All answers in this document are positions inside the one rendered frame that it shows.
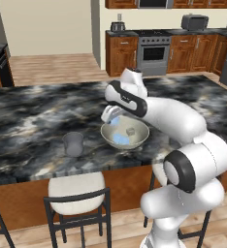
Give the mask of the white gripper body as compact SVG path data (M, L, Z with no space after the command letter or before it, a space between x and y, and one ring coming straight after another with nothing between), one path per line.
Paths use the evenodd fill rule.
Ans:
M105 123L110 123L114 118L121 115L121 111L122 111L122 108L118 106L106 106L106 108L104 109L101 115L101 119Z

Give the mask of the pale grey bowl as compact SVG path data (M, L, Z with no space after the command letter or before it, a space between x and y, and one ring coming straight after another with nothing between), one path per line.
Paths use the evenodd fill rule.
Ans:
M112 126L110 124L103 124L101 127L101 135L105 139L105 141L117 148L117 149L134 149L140 146L145 140L147 140L149 136L149 128L148 126L140 120L130 118L124 115L119 116L120 121L117 126ZM135 134L132 136L128 136L126 134L126 129L134 128ZM129 143L124 144L116 144L114 143L114 134L122 134L129 138Z

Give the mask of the grey drinking glass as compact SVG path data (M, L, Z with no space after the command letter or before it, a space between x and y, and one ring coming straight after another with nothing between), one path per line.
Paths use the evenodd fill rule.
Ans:
M71 132L63 137L65 153L70 157L79 157L83 151L83 135Z

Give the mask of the grey oven with hob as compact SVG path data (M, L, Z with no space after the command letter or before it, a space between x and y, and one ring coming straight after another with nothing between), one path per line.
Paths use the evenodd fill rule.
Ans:
M139 30L137 67L144 76L163 76L167 72L171 35L164 30Z

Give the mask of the black stool with white cushion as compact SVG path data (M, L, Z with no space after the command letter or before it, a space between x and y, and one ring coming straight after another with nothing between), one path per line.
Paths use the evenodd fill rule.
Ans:
M207 226L213 209L211 190L213 180L193 193L187 194L170 184L162 165L153 165L149 191L142 195L141 209L152 228L143 239L140 248L186 248L182 240L199 237L197 248L202 248ZM197 232L182 233L179 226L189 214L205 210L202 228Z
M58 248L56 233L61 231L67 242L66 231L81 229L81 248L85 248L84 227L98 224L103 235L107 227L107 248L112 248L111 191L101 172L52 178L49 195L44 197L52 248Z

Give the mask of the wooden kitchen island base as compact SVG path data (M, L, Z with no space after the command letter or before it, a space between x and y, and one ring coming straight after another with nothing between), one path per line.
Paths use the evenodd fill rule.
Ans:
M111 211L140 206L140 198L149 189L151 166L103 172L111 188ZM0 186L0 214L9 231L46 224L44 197L49 181L36 180Z

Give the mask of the dark grey toaster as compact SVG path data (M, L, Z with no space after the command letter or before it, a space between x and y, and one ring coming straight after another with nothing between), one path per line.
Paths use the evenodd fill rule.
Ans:
M125 23L123 21L117 21L111 24L112 32L123 32L124 30L125 30Z

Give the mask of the black dishwasher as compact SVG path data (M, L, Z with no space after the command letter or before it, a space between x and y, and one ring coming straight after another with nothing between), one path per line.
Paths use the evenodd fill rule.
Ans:
M3 87L12 87L14 85L7 53L5 50L0 52L0 79Z

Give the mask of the grey microwave oven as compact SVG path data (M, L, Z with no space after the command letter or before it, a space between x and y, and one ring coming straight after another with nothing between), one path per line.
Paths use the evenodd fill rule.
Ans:
M172 9L174 0L138 0L139 9Z

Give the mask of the grey toaster oven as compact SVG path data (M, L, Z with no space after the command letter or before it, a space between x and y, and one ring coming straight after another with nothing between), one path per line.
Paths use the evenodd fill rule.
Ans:
M206 15L184 15L181 20L181 28L187 31L204 30L207 28L209 18Z

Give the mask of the wooden wall cupboards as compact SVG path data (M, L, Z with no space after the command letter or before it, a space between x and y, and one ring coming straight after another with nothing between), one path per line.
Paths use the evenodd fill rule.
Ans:
M139 9L138 0L105 0L108 9ZM227 0L174 0L172 9L227 9Z

